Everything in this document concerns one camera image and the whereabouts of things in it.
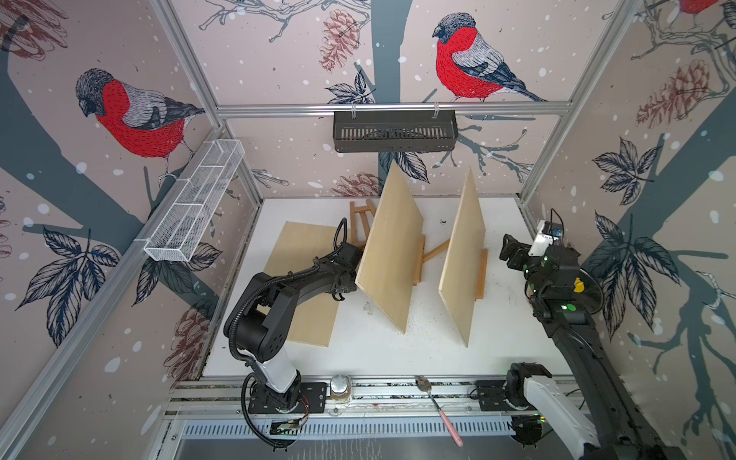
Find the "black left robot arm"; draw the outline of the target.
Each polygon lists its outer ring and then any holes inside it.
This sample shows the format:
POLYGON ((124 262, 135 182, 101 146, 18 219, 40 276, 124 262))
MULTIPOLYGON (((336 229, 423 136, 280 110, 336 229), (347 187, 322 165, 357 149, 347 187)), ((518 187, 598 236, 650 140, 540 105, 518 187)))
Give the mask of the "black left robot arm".
POLYGON ((329 293, 338 302, 358 289, 361 248, 342 243, 312 266, 286 275, 256 274, 223 327, 228 349, 245 363, 270 398, 269 405, 289 411, 301 396, 301 375, 283 350, 297 307, 329 293))

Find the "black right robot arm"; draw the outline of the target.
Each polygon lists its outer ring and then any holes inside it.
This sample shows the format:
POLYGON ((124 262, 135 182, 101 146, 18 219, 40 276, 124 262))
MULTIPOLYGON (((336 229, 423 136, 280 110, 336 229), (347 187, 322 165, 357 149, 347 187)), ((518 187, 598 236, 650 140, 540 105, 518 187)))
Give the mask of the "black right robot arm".
POLYGON ((503 238, 499 258, 521 272, 534 318, 565 358, 588 411, 575 406, 538 363, 515 363, 504 385, 510 406, 535 408, 575 459, 682 459, 648 423, 613 369, 582 303, 579 254, 550 241, 545 249, 503 238))

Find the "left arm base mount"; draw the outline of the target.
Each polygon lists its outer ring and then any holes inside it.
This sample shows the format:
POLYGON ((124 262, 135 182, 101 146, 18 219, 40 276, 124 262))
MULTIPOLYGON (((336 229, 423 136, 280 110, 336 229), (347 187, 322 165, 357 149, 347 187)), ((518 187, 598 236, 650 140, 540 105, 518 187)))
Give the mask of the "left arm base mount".
POLYGON ((253 383, 248 392, 249 414, 322 414, 328 399, 326 383, 300 383, 286 393, 278 393, 266 384, 253 383))

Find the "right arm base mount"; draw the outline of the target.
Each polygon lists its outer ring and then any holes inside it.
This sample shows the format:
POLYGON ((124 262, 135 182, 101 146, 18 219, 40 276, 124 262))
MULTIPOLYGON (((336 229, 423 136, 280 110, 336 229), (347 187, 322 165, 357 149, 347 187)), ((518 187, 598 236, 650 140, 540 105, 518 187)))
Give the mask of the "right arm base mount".
POLYGON ((483 412, 517 411, 508 402, 505 379, 480 379, 475 382, 473 394, 483 412))

